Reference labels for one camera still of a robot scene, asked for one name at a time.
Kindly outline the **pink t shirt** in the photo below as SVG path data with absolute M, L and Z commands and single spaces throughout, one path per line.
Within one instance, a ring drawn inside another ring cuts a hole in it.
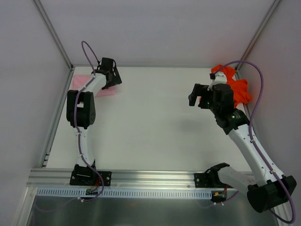
M 70 89 L 77 90 L 82 87 L 86 82 L 90 79 L 89 75 L 74 75 Z M 96 94 L 95 98 L 97 97 L 104 97 L 104 96 L 113 96 L 116 93 L 115 87 L 109 87 L 108 89 L 100 89 Z

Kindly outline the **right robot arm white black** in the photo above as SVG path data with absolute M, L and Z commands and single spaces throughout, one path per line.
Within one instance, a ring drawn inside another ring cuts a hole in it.
M 189 105 L 209 109 L 217 125 L 239 148 L 253 176 L 234 170 L 227 163 L 212 166 L 203 174 L 195 174 L 196 187 L 235 188 L 247 196 L 252 208 L 258 213 L 291 201 L 297 182 L 272 162 L 254 135 L 245 113 L 234 107 L 234 92 L 230 85 L 216 84 L 212 87 L 196 83 L 189 95 Z

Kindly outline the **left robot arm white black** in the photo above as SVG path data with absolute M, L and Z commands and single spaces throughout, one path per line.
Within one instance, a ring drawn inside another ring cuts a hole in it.
M 74 129 L 79 152 L 75 176 L 86 185 L 92 185 L 97 179 L 95 157 L 88 139 L 89 128 L 96 120 L 95 97 L 98 92 L 106 92 L 121 83 L 116 61 L 104 57 L 87 82 L 67 93 L 66 119 Z

